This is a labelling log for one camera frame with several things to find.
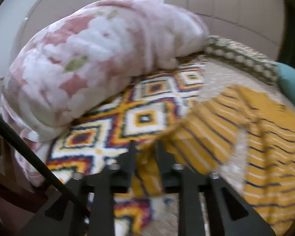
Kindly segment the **yellow striped knit sweater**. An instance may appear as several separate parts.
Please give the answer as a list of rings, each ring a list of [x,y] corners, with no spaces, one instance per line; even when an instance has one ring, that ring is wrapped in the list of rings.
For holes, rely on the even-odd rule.
[[[243,197],[283,235],[295,219],[295,113],[244,86],[229,86],[195,104],[185,118],[141,144],[133,196],[162,193],[153,152],[157,140],[179,163],[207,174],[229,160],[240,128],[248,138]]]

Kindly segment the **colourful geometric patterned blanket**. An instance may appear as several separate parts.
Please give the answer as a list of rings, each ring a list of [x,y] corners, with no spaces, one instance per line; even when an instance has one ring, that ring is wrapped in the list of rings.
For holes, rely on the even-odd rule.
[[[77,119],[52,146],[47,167],[67,182],[74,172],[99,173],[126,152],[130,141],[142,144],[182,118],[204,84],[205,63],[182,63],[172,71],[137,77],[124,91]],[[116,195],[116,235],[140,233],[165,208],[154,160],[138,165],[132,188]]]

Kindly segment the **beige quilted heart bedspread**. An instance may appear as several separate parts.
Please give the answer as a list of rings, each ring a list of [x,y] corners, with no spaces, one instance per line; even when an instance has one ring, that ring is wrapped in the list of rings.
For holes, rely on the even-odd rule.
[[[229,65],[226,65],[223,62],[219,62],[217,60],[210,60],[208,64],[206,65],[205,86],[200,91],[195,104],[207,101],[215,96],[220,95],[225,90],[225,88],[232,85],[240,85],[256,92],[265,93],[271,100],[286,106],[293,113],[295,113],[295,111],[291,108],[291,105],[283,97],[283,95],[280,93],[280,91],[277,89],[275,85],[269,86],[265,83],[262,83],[257,78],[253,76],[249,76],[246,73],[243,73],[240,70],[234,67],[231,67]],[[246,151],[247,140],[248,138],[246,136],[246,130],[244,128],[240,128],[237,134],[235,149],[232,155],[230,156],[229,160],[225,164],[221,165],[219,168],[211,171],[210,173],[202,174],[202,175],[210,175],[212,173],[218,174],[220,177],[224,178],[226,182],[230,184],[230,186],[232,186],[232,188],[235,189],[235,191],[237,191],[239,195],[241,195],[241,197],[243,197],[243,184],[245,181],[246,167],[247,167],[247,156],[248,156],[248,153]],[[156,159],[157,141],[155,142],[153,146],[155,159]],[[295,235],[295,219],[292,222],[289,229],[283,235]]]

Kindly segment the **pink floral fleece blanket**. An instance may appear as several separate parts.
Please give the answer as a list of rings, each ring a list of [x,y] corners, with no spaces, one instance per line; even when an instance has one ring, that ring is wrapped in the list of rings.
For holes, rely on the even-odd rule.
[[[146,0],[91,3],[36,33],[3,79],[0,115],[47,165],[55,141],[137,77],[172,71],[209,30],[184,8]]]

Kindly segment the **teal cushion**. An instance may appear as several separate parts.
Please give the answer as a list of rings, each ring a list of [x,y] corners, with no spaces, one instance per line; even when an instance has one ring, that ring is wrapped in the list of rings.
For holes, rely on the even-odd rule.
[[[279,69],[278,87],[281,93],[295,106],[295,69],[284,63],[276,63]]]

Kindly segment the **olive hedgehog bolster pillow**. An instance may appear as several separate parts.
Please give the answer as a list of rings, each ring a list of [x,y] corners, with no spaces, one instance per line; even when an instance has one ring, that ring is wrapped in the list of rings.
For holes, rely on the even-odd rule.
[[[276,63],[245,44],[211,35],[208,37],[205,53],[206,56],[245,71],[268,85],[275,85],[278,81],[279,69]]]

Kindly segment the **white wardrobe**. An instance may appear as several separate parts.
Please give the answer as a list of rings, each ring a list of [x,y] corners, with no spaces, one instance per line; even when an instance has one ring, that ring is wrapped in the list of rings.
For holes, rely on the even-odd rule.
[[[285,23],[284,0],[165,0],[199,14],[212,35],[241,42],[277,60]]]

